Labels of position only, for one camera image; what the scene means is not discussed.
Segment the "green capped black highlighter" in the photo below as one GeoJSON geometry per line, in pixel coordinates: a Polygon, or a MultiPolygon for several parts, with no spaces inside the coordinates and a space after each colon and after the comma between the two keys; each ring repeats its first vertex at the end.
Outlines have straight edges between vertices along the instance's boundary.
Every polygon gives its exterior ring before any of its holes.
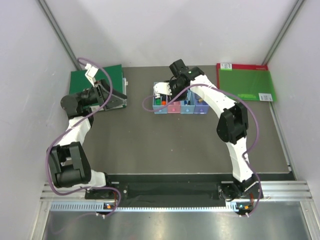
{"type": "Polygon", "coordinates": [[[160,105],[161,105],[161,97],[160,97],[160,96],[156,96],[156,97],[155,97],[155,102],[154,102],[154,104],[155,104],[156,106],[160,106],[160,105]]]}

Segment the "pink drawer bin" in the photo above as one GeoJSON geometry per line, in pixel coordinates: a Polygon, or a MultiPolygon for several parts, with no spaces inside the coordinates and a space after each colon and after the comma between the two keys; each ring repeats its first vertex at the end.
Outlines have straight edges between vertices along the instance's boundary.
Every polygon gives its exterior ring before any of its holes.
{"type": "Polygon", "coordinates": [[[181,113],[181,102],[175,101],[167,106],[168,114],[180,114],[181,113]]]}

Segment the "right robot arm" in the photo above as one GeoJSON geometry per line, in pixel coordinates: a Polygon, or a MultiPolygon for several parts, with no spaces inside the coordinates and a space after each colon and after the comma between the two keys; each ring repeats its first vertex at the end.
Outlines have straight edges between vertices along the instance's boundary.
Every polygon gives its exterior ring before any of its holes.
{"type": "Polygon", "coordinates": [[[189,68],[182,59],[170,66],[173,78],[166,83],[171,101],[183,100],[187,91],[203,99],[218,117],[216,132],[226,144],[232,164],[233,184],[227,200],[245,198],[259,182],[249,162],[251,147],[247,147],[248,115],[253,111],[239,97],[218,89],[199,68],[189,68]]]}

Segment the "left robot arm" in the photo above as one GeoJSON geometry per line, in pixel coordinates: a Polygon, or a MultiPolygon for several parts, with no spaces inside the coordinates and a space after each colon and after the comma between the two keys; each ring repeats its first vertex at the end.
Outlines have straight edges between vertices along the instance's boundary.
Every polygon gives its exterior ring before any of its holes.
{"type": "Polygon", "coordinates": [[[108,183],[107,174],[91,169],[83,149],[83,143],[94,123],[90,116],[79,125],[78,121],[93,112],[93,107],[103,106],[101,111],[118,108],[126,103],[127,96],[110,89],[105,79],[97,81],[90,88],[64,96],[60,105],[68,117],[69,131],[50,150],[48,165],[52,183],[56,188],[96,187],[102,198],[109,198],[114,191],[108,183]]]}

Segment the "green transparent folder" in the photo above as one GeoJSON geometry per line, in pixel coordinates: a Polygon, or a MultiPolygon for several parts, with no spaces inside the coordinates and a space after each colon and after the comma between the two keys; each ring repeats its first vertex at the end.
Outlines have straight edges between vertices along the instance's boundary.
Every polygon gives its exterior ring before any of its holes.
{"type": "Polygon", "coordinates": [[[277,100],[268,70],[232,69],[218,71],[219,88],[245,101],[275,102],[277,100]]]}

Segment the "orange capped black highlighter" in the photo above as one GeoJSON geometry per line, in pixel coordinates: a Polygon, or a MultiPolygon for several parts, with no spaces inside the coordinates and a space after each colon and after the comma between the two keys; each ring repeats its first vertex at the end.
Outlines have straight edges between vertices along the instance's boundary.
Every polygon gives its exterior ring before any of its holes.
{"type": "Polygon", "coordinates": [[[161,97],[161,105],[162,106],[165,106],[167,104],[167,96],[166,95],[163,95],[161,97]]]}

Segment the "purple drawer bin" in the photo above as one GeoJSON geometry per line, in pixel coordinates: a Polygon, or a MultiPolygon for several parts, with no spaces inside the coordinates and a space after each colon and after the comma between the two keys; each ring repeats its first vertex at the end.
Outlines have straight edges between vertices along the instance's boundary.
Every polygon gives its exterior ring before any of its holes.
{"type": "Polygon", "coordinates": [[[199,99],[203,99],[199,95],[194,95],[195,99],[195,108],[194,108],[194,114],[207,114],[209,111],[209,105],[203,100],[202,102],[198,102],[199,99]]]}

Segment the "light blue end drawer bin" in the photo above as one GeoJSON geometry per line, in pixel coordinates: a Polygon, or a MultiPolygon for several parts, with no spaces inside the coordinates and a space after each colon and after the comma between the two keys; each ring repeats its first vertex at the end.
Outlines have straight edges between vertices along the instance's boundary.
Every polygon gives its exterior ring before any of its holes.
{"type": "Polygon", "coordinates": [[[154,113],[155,114],[167,114],[168,113],[168,108],[165,107],[165,108],[162,108],[159,110],[159,108],[161,108],[163,105],[155,105],[155,97],[153,97],[153,100],[152,100],[152,108],[153,110],[156,110],[154,113]]]}

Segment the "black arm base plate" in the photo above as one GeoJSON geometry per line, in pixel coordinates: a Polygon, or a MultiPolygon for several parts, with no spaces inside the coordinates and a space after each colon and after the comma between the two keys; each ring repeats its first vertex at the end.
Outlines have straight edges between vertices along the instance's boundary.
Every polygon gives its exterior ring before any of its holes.
{"type": "MultiPolygon", "coordinates": [[[[221,206],[231,195],[230,173],[110,174],[107,185],[121,194],[124,207],[209,207],[221,206]]],[[[262,199],[257,182],[247,195],[232,201],[262,199]]]]}

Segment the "clear jar of paper clips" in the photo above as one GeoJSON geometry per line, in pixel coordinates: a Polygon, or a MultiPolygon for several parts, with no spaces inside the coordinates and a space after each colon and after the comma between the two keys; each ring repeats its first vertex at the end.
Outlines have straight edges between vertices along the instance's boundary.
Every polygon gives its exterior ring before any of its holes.
{"type": "Polygon", "coordinates": [[[184,89],[184,81],[181,78],[173,79],[169,82],[172,95],[177,95],[184,89]]]}

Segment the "black capped whiteboard marker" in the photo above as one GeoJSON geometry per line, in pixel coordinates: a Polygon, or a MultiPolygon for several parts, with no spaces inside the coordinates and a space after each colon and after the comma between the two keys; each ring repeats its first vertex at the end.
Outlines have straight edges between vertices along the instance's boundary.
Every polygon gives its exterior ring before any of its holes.
{"type": "Polygon", "coordinates": [[[192,93],[189,91],[187,94],[187,105],[191,105],[192,93]]]}

